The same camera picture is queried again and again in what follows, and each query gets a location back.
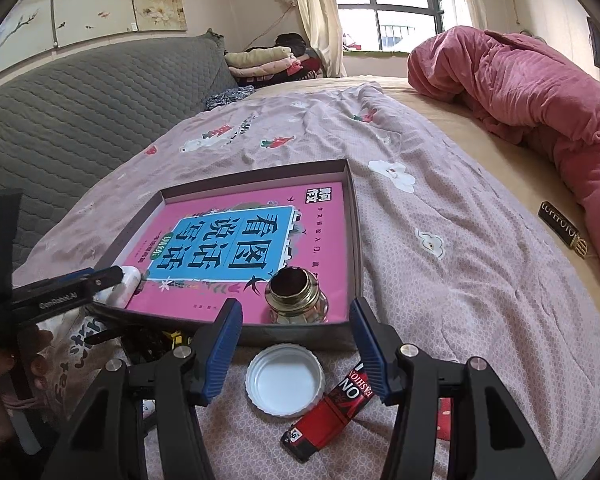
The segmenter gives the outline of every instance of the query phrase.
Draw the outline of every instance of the folded clothes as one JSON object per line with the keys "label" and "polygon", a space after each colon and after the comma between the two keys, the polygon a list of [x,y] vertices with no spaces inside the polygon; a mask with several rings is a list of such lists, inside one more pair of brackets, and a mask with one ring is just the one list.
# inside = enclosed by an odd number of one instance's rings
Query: folded clothes
{"label": "folded clothes", "polygon": [[229,52],[224,54],[224,60],[229,67],[250,68],[286,59],[289,56],[291,56],[291,49],[288,46],[274,46],[272,48],[256,48],[250,52]]}
{"label": "folded clothes", "polygon": [[236,68],[234,66],[229,67],[229,72],[234,77],[258,77],[264,75],[277,74],[287,70],[288,75],[292,75],[302,68],[301,63],[291,55],[285,57],[285,59],[279,59],[277,61],[271,61],[269,63],[261,64],[259,66],[252,66],[250,68]]}
{"label": "folded clothes", "polygon": [[307,54],[307,56],[309,56],[309,57],[312,57],[312,58],[315,58],[315,59],[320,59],[320,53],[319,52],[320,51],[318,51],[315,48],[308,47],[307,50],[306,50],[306,52],[305,52],[305,54]]}
{"label": "folded clothes", "polygon": [[296,57],[300,57],[306,52],[306,41],[297,32],[280,34],[276,38],[276,46],[288,46]]}
{"label": "folded clothes", "polygon": [[243,77],[238,80],[238,84],[244,88],[249,88],[248,86],[244,86],[243,83],[247,84],[247,83],[259,83],[262,81],[269,81],[270,79],[273,79],[274,75],[275,74],[259,75],[257,77]]}
{"label": "folded clothes", "polygon": [[322,62],[319,58],[310,57],[308,59],[302,60],[302,68],[305,68],[307,70],[315,70],[316,72],[318,72],[318,70],[322,69]]}
{"label": "folded clothes", "polygon": [[275,76],[270,79],[258,80],[253,77],[239,77],[236,80],[238,81],[238,86],[247,86],[253,85],[256,89],[264,88],[265,86],[277,85],[279,83],[286,83],[288,81],[302,81],[304,79],[316,79],[318,74],[315,70],[307,70],[305,68],[300,69],[293,75],[289,75],[286,73],[286,70],[283,72],[277,73]]}
{"label": "folded clothes", "polygon": [[256,91],[253,86],[245,86],[243,88],[229,88],[224,92],[212,95],[205,102],[205,112],[213,110],[219,106],[225,106],[231,103],[237,103],[244,98],[250,96]]}

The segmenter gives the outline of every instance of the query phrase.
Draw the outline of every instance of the window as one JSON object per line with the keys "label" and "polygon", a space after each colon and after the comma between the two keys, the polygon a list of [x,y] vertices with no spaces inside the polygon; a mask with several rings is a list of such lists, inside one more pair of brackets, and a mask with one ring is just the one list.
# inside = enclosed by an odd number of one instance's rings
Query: window
{"label": "window", "polygon": [[449,18],[455,14],[450,0],[336,1],[348,50],[410,52],[445,30],[445,6],[451,11]]}

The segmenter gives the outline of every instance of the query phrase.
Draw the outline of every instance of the bird illustration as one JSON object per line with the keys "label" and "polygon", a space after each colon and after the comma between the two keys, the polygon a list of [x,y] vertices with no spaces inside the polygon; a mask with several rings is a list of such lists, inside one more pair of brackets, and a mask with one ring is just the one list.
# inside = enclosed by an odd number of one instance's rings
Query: bird illustration
{"label": "bird illustration", "polygon": [[256,283],[258,282],[266,282],[267,280],[264,280],[263,278],[256,278],[255,276],[252,276],[251,279],[247,282],[247,284],[244,286],[243,290],[247,290],[247,287],[250,286],[251,290],[253,292],[255,292],[258,296],[260,296],[260,291],[256,288]]}

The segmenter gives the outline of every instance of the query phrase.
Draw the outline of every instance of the pink blanket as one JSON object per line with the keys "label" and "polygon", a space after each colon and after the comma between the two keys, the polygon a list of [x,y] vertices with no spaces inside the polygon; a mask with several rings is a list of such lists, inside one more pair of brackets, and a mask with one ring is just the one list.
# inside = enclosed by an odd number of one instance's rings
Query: pink blanket
{"label": "pink blanket", "polygon": [[[224,125],[241,134],[208,136]],[[596,307],[541,221],[443,132],[376,86],[256,94],[181,122],[92,187],[37,243],[14,284],[92,266],[158,189],[333,158],[346,158],[352,169],[363,290],[379,319],[435,358],[483,356],[558,477],[586,464],[600,446]],[[310,229],[310,219],[301,222],[309,240],[322,233]],[[97,332],[90,320],[56,326],[49,326],[57,338],[47,395],[56,412],[67,413],[86,387],[85,368],[94,374],[109,357],[62,330]],[[379,478],[395,410],[372,399],[341,436],[299,464],[280,446],[290,421],[258,412],[245,394],[244,375],[257,352],[238,349],[222,394],[197,410],[216,478]],[[328,390],[358,362],[355,352],[317,357]],[[149,478],[160,479],[155,431],[145,443]],[[438,443],[436,457],[433,478],[440,480],[448,443]]]}
{"label": "pink blanket", "polygon": [[409,83],[460,99],[486,129],[554,161],[600,256],[600,82],[541,41],[455,27],[416,47]]}

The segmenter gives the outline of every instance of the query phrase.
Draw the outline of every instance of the book cover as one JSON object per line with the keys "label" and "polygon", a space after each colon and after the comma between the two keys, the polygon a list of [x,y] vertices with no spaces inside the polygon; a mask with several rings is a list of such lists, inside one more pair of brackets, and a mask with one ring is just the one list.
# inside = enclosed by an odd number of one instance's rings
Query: book cover
{"label": "book cover", "polygon": [[325,322],[343,322],[347,264],[340,182],[168,203],[123,263],[142,273],[126,309],[212,321],[236,298],[244,323],[268,324],[266,284],[289,265],[317,276],[329,301]]}

